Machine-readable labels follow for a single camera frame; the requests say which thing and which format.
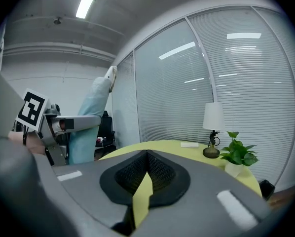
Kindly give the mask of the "white ceiling conduit pipe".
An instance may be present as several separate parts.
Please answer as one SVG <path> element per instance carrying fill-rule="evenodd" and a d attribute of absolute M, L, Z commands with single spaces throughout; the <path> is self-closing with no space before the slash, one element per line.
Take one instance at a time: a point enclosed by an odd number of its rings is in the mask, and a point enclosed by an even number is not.
<path fill-rule="evenodd" d="M 8 56 L 42 52 L 77 54 L 94 57 L 108 62 L 113 62 L 116 58 L 115 55 L 99 49 L 63 42 L 28 42 L 6 45 L 4 47 L 3 55 Z"/>

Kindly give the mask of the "black office chair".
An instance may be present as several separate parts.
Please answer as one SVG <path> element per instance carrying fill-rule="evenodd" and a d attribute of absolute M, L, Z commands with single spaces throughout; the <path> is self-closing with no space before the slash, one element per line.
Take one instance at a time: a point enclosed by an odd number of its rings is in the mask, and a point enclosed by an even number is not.
<path fill-rule="evenodd" d="M 115 145 L 115 131 L 112 128 L 112 117 L 107 111 L 104 111 L 102 116 L 102 123 L 99 126 L 97 137 L 102 137 L 102 143 L 96 142 L 95 155 L 102 154 L 103 156 L 116 150 Z"/>

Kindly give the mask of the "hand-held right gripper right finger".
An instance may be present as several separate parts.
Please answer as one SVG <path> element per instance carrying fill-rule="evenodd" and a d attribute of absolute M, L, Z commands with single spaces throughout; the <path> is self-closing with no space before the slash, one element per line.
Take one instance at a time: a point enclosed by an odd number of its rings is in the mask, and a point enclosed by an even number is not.
<path fill-rule="evenodd" d="M 242 182 L 211 164 L 155 151 L 184 167 L 190 175 L 187 192 L 174 204 L 149 210 L 136 237 L 239 237 L 244 234 L 228 211 L 243 220 L 238 200 L 258 223 L 269 214 L 266 201 Z"/>

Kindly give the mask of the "light blue umbrella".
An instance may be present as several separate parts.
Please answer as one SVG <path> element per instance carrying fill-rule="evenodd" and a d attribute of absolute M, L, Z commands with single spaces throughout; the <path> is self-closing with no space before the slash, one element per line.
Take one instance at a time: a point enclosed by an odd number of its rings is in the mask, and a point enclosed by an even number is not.
<path fill-rule="evenodd" d="M 103 116 L 109 94 L 112 92 L 117 74 L 117 67 L 111 66 L 104 77 L 98 77 L 86 94 L 79 116 Z M 99 128 L 73 132 L 69 141 L 69 164 L 92 162 Z"/>

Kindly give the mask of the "green potted plant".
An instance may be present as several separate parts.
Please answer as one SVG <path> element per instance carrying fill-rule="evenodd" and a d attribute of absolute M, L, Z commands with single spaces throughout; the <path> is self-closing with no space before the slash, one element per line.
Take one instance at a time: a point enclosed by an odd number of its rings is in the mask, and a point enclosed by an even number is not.
<path fill-rule="evenodd" d="M 239 132 L 227 132 L 231 138 L 231 142 L 227 147 L 222 149 L 220 153 L 221 159 L 227 161 L 225 165 L 225 172 L 236 178 L 244 169 L 258 162 L 256 152 L 252 150 L 255 145 L 244 146 L 241 141 L 237 139 Z"/>

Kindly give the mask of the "black waste bin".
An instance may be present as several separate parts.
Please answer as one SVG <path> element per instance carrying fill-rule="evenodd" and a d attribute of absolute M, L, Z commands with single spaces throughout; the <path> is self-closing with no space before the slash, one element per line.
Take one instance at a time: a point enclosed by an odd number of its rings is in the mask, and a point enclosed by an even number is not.
<path fill-rule="evenodd" d="M 265 200 L 269 200 L 275 191 L 275 186 L 268 180 L 263 180 L 259 182 L 259 188 L 261 195 Z"/>

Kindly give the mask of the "white shade table lamp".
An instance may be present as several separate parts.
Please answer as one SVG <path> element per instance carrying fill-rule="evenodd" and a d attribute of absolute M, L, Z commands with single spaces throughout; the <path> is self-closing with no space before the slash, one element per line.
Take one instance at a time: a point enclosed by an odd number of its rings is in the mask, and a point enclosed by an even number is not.
<path fill-rule="evenodd" d="M 218 158 L 220 151 L 216 148 L 221 140 L 218 137 L 219 132 L 225 130 L 224 114 L 222 103 L 213 102 L 205 104 L 203 118 L 203 129 L 210 130 L 208 146 L 203 150 L 203 155 L 207 158 Z"/>

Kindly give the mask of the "person's left forearm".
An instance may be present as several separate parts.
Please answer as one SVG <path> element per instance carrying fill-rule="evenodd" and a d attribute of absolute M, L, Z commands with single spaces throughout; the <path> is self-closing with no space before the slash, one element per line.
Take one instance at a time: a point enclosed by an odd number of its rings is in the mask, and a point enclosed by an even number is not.
<path fill-rule="evenodd" d="M 24 135 L 23 132 L 10 131 L 8 134 L 8 138 L 9 140 L 17 144 L 26 146 L 27 149 L 33 154 L 40 154 L 40 155 L 45 154 L 45 146 L 34 131 L 27 133 L 25 144 L 23 143 L 24 142 L 23 135 Z"/>

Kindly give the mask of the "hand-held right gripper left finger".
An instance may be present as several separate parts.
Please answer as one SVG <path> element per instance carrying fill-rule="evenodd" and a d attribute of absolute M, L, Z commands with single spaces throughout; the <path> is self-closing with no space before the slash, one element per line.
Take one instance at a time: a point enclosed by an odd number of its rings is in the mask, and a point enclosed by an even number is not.
<path fill-rule="evenodd" d="M 145 151 L 89 163 L 54 167 L 65 190 L 88 214 L 108 228 L 130 235 L 135 230 L 133 195 L 147 172 Z"/>

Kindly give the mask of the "long ceiling light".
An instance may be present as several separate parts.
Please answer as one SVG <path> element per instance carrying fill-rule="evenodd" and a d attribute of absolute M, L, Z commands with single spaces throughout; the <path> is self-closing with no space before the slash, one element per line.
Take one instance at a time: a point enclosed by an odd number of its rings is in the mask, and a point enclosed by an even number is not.
<path fill-rule="evenodd" d="M 93 0 L 80 0 L 75 16 L 77 18 L 85 19 L 92 2 Z"/>

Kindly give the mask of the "yellow-green clothed round table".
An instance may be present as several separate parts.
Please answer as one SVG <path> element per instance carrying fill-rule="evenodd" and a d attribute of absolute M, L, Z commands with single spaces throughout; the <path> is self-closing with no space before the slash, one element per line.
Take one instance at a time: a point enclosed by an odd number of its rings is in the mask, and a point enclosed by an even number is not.
<path fill-rule="evenodd" d="M 103 156 L 101 159 L 116 157 L 116 156 L 126 154 L 135 150 L 150 149 L 150 150 L 157 150 L 157 151 L 162 151 L 166 153 L 171 153 L 184 158 L 189 158 L 192 160 L 204 162 L 224 170 L 227 164 L 227 161 L 220 158 L 211 159 L 211 158 L 207 158 L 203 156 L 203 149 L 205 147 L 206 145 L 199 144 L 197 148 L 182 148 L 181 141 L 178 141 L 178 140 L 148 141 L 148 142 L 142 142 L 142 143 L 117 149 Z M 252 189 L 259 196 L 261 196 L 261 190 L 260 190 L 258 181 L 248 167 L 244 166 L 240 174 L 236 177 L 236 179 L 240 181 L 241 183 L 245 184 L 250 189 Z M 152 182 L 150 177 L 145 175 L 143 179 L 143 183 L 140 184 L 138 190 L 136 191 L 133 197 L 133 213 L 134 213 L 135 227 L 138 227 L 148 214 L 148 196 L 151 194 L 152 194 Z"/>

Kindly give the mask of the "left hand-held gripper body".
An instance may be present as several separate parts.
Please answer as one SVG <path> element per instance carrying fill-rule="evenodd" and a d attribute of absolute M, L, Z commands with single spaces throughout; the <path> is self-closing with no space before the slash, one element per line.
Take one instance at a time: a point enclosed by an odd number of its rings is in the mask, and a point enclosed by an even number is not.
<path fill-rule="evenodd" d="M 56 134 L 56 129 L 52 125 L 56 117 L 61 115 L 57 104 L 50 103 L 48 97 L 27 88 L 23 94 L 24 105 L 16 117 L 15 129 L 17 125 L 22 126 L 23 140 L 25 141 L 31 131 L 37 139 L 44 145 L 46 156 L 52 166 L 62 166 L 67 164 L 66 145 L 61 146 L 57 140 L 60 134 Z"/>

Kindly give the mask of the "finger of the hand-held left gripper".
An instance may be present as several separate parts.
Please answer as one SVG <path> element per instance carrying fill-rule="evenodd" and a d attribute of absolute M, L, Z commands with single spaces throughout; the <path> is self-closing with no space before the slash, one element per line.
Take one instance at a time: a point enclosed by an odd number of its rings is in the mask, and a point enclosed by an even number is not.
<path fill-rule="evenodd" d="M 101 116 L 57 116 L 55 117 L 55 133 L 78 132 L 99 126 Z"/>

